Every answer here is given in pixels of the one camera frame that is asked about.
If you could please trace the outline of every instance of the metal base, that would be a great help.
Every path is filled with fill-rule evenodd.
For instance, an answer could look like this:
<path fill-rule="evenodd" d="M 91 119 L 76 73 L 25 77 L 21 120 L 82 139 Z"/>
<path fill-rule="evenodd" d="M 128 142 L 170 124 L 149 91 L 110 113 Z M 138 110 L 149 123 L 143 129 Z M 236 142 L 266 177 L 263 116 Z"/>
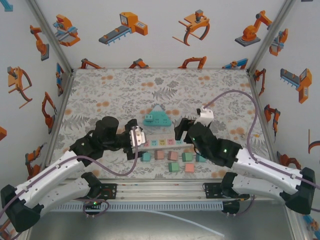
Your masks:
<path fill-rule="evenodd" d="M 41 55 L 41 61 L 47 60 L 49 58 L 49 44 L 46 44 L 46 53 Z"/>
<path fill-rule="evenodd" d="M 242 45 L 242 46 L 244 46 L 244 47 L 249 46 L 249 45 L 252 45 L 252 44 L 255 44 L 255 43 L 257 43 L 257 42 L 260 42 L 260 40 L 261 40 L 260 38 L 256 37 L 255 40 L 252 40 L 252 41 L 243 41 L 243 40 L 242 40 L 242 36 L 240 36 L 240 37 L 238 37 L 238 38 L 235 39 L 235 41 L 236 41 L 238 44 L 240 44 L 240 45 Z"/>

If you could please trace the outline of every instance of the white wall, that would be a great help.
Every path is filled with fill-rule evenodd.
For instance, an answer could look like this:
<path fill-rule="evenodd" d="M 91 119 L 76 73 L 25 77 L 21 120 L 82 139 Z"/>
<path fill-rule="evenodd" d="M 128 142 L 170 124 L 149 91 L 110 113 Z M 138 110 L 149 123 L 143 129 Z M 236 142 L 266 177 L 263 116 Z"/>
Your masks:
<path fill-rule="evenodd" d="M 281 154 L 299 160 L 303 167 L 315 171 L 316 182 L 320 183 L 320 147 L 314 147 L 308 154 L 308 129 L 311 130 L 311 142 L 320 140 L 320 1 L 297 1 L 280 30 L 288 28 L 288 38 L 284 49 L 278 56 L 266 53 L 258 70 L 266 69 L 265 91 L 260 96 L 263 106 L 277 108 L 279 117 L 275 146 Z M 300 104 L 295 87 L 280 80 L 280 69 L 300 75 L 305 68 L 312 74 L 308 99 Z M 257 83 L 260 91 L 261 81 Z M 315 191 L 313 207 L 320 208 L 320 192 Z M 320 221 L 320 214 L 311 216 Z"/>
<path fill-rule="evenodd" d="M 62 46 L 73 68 L 79 68 L 81 59 L 107 68 L 128 68 L 133 61 L 142 58 L 152 68 L 177 68 L 185 59 L 207 56 L 205 68 L 221 68 L 232 61 L 253 59 L 261 42 L 243 47 L 235 42 L 244 29 L 253 25 L 256 14 L 262 10 L 272 21 L 283 0 L 37 0 L 47 21 L 53 24 L 61 14 L 78 28 L 80 41 L 73 46 Z M 210 19 L 210 31 L 202 41 L 189 36 L 190 46 L 175 40 L 183 39 L 186 27 L 178 23 L 201 9 Z M 110 46 L 99 38 L 121 25 L 119 14 L 132 12 L 139 21 L 148 25 L 148 35 L 138 33 L 122 37 Z M 267 26 L 261 25 L 257 36 L 263 39 Z"/>
<path fill-rule="evenodd" d="M 41 111 L 45 91 L 58 111 L 63 98 L 57 94 L 56 63 L 59 61 L 56 54 L 50 48 L 49 59 L 41 61 L 36 38 L 30 33 L 30 25 L 39 27 L 39 24 L 24 0 L 9 2 L 13 4 L 13 12 L 5 12 L 0 5 L 0 126 L 7 130 L 7 136 L 0 141 L 0 189 L 7 184 L 16 186 L 25 182 L 28 176 L 25 154 L 50 140 Z M 48 43 L 42 33 L 39 36 L 45 44 Z M 8 87 L 9 66 L 25 70 L 32 82 L 32 87 L 25 91 L 32 101 L 21 109 L 19 106 L 25 102 L 22 96 L 17 91 L 8 93 L 14 88 Z M 25 78 L 22 78 L 22 83 L 24 87 L 28 85 Z M 46 110 L 48 114 L 54 114 L 49 104 Z M 39 164 L 44 159 L 47 149 L 48 145 L 42 149 L 35 163 Z"/>

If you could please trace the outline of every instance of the small block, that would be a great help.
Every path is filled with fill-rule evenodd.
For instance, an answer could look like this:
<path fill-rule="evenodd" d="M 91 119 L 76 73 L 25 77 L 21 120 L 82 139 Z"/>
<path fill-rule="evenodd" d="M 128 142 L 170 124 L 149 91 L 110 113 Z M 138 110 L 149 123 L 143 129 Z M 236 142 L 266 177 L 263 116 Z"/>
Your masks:
<path fill-rule="evenodd" d="M 148 152 L 145 152 L 141 157 L 141 162 L 150 162 L 151 155 Z"/>
<path fill-rule="evenodd" d="M 152 122 L 154 120 L 154 117 L 151 114 L 147 114 L 144 117 L 145 121 Z"/>
<path fill-rule="evenodd" d="M 168 145 L 175 145 L 175 140 L 173 138 L 170 138 L 167 140 Z"/>
<path fill-rule="evenodd" d="M 182 153 L 182 162 L 192 162 L 193 155 L 191 152 Z"/>
<path fill-rule="evenodd" d="M 159 140 L 159 145 L 160 146 L 165 146 L 166 145 L 166 140 L 165 139 L 160 139 Z"/>
<path fill-rule="evenodd" d="M 150 141 L 147 140 L 147 141 L 145 142 L 144 146 L 145 146 L 145 147 L 149 147 L 149 146 L 150 146 Z"/>
<path fill-rule="evenodd" d="M 195 172 L 195 165 L 193 163 L 186 163 L 185 170 L 186 173 L 194 173 Z"/>
<path fill-rule="evenodd" d="M 180 171 L 179 163 L 177 162 L 170 162 L 169 163 L 169 172 L 170 173 L 177 173 Z"/>
<path fill-rule="evenodd" d="M 151 140 L 151 146 L 152 147 L 158 146 L 158 140 Z"/>
<path fill-rule="evenodd" d="M 206 159 L 205 159 L 203 156 L 197 154 L 197 155 L 195 156 L 195 161 L 198 162 L 198 163 L 205 163 L 205 162 L 206 162 Z"/>
<path fill-rule="evenodd" d="M 165 159 L 165 152 L 161 150 L 154 151 L 154 159 L 155 160 Z"/>
<path fill-rule="evenodd" d="M 169 161 L 178 161 L 178 153 L 176 151 L 169 151 L 168 160 Z"/>

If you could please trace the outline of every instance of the cube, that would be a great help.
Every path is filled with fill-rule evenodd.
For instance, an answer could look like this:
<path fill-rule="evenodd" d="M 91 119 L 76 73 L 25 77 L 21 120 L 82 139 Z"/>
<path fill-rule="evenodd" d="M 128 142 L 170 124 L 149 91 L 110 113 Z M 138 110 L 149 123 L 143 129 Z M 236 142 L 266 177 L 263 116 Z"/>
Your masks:
<path fill-rule="evenodd" d="M 169 172 L 170 173 L 177 173 L 180 171 L 179 163 L 177 162 L 170 162 L 169 163 Z"/>
<path fill-rule="evenodd" d="M 182 162 L 192 162 L 193 155 L 191 152 L 184 152 L 182 153 Z"/>
<path fill-rule="evenodd" d="M 149 152 L 145 152 L 141 157 L 141 162 L 150 162 L 151 155 Z"/>
<path fill-rule="evenodd" d="M 184 171 L 186 173 L 194 173 L 195 172 L 195 165 L 193 163 L 186 163 Z"/>
<path fill-rule="evenodd" d="M 161 150 L 154 151 L 154 159 L 155 160 L 165 159 L 165 152 Z"/>
<path fill-rule="evenodd" d="M 195 156 L 195 161 L 198 162 L 198 163 L 205 163 L 205 162 L 206 162 L 206 159 L 205 159 L 203 156 L 197 154 L 197 155 Z"/>
<path fill-rule="evenodd" d="M 146 122 L 152 122 L 154 120 L 154 117 L 151 114 L 147 114 L 144 116 L 144 120 Z"/>
<path fill-rule="evenodd" d="M 178 153 L 176 151 L 169 151 L 168 160 L 169 161 L 178 161 Z"/>

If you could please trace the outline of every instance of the metal bar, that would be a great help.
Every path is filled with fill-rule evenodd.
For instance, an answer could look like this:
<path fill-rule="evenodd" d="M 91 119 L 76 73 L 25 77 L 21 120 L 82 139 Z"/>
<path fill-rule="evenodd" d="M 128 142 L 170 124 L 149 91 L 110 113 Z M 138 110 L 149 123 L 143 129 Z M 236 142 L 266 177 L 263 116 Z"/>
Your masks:
<path fill-rule="evenodd" d="M 275 150 L 274 143 L 271 140 L 272 138 L 270 137 L 270 134 L 269 134 L 269 131 L 268 131 L 268 128 L 267 128 L 268 123 L 267 123 L 265 114 L 263 112 L 264 108 L 261 105 L 261 102 L 260 102 L 260 99 L 259 99 L 259 94 L 258 94 L 257 89 L 256 89 L 256 84 L 255 84 L 253 73 L 249 72 L 248 75 L 249 75 L 248 78 L 249 78 L 249 83 L 250 83 L 250 87 L 251 87 L 252 96 L 253 96 L 253 99 L 256 101 L 256 103 L 258 105 L 258 110 L 256 110 L 256 111 L 258 111 L 258 117 L 259 117 L 261 128 L 262 128 L 262 131 L 263 131 L 266 147 L 268 148 L 270 160 L 273 161 L 273 162 L 279 163 L 279 160 L 278 160 L 278 157 L 277 157 L 277 151 Z"/>
<path fill-rule="evenodd" d="M 277 16 L 275 17 L 275 20 L 272 22 L 271 28 L 269 29 L 267 35 L 265 36 L 261 47 L 259 48 L 258 52 L 254 56 L 251 65 L 249 67 L 249 73 L 251 75 L 254 74 L 255 70 L 258 67 L 258 64 L 264 57 L 265 53 L 268 51 L 268 48 L 272 44 L 273 40 L 275 39 L 275 36 L 278 35 L 279 29 L 282 25 L 282 23 L 285 21 L 287 15 L 289 14 L 291 8 L 295 4 L 297 0 L 285 0 L 283 3 L 280 11 L 278 12 Z"/>
<path fill-rule="evenodd" d="M 45 34 L 51 47 L 53 48 L 54 52 L 56 53 L 57 57 L 59 58 L 59 61 L 63 65 L 63 69 L 68 74 L 70 74 L 72 72 L 72 67 L 71 67 L 66 55 L 64 54 L 63 50 L 61 49 L 61 46 L 60 46 L 54 32 L 51 30 L 51 27 L 50 27 L 49 23 L 47 22 L 41 9 L 39 8 L 36 0 L 25 0 L 25 1 L 28 4 L 33 16 L 35 17 L 35 19 L 39 23 L 43 34 Z"/>
<path fill-rule="evenodd" d="M 54 153 L 54 149 L 55 149 L 55 145 L 56 145 L 56 141 L 57 141 L 57 137 L 59 134 L 59 130 L 62 124 L 62 120 L 64 118 L 64 114 L 65 114 L 65 110 L 66 110 L 66 106 L 68 103 L 68 99 L 69 99 L 69 95 L 72 89 L 72 83 L 74 82 L 74 77 L 73 76 L 69 76 L 67 78 L 66 81 L 66 85 L 65 85 L 65 89 L 63 91 L 63 100 L 62 100 L 62 104 L 59 110 L 59 114 L 57 116 L 57 118 L 55 119 L 55 123 L 53 124 L 53 129 L 52 129 L 52 136 L 48 145 L 48 151 L 46 153 L 45 159 L 43 160 L 42 164 L 41 164 L 41 171 L 47 167 L 47 165 L 50 164 L 51 162 L 51 158 L 52 155 Z"/>

